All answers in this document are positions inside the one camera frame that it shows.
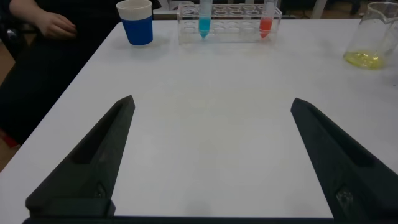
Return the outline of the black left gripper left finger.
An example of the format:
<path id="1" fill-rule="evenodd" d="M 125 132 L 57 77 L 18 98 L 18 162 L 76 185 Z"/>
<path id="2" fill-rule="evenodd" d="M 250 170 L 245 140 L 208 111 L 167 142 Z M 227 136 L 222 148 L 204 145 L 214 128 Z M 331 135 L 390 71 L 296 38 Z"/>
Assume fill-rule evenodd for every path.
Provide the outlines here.
<path id="1" fill-rule="evenodd" d="M 72 151 L 27 197 L 32 218 L 106 218 L 135 104 L 124 97 L 107 111 Z"/>

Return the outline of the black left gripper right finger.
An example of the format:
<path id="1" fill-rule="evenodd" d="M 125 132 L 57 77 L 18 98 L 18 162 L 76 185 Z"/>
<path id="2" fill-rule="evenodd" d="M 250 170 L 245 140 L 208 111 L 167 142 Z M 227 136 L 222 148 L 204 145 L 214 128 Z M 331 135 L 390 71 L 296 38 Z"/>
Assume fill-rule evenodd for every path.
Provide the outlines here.
<path id="1" fill-rule="evenodd" d="M 397 174 L 311 103 L 296 98 L 290 112 L 333 218 L 397 221 Z"/>

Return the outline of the seated man's right hand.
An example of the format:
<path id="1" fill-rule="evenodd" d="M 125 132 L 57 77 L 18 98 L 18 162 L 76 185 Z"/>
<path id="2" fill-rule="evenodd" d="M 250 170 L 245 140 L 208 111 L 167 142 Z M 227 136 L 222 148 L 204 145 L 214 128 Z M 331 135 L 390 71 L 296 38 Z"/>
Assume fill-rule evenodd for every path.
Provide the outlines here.
<path id="1" fill-rule="evenodd" d="M 74 39 L 77 35 L 76 25 L 60 14 L 41 12 L 34 24 L 49 39 L 67 40 Z"/>

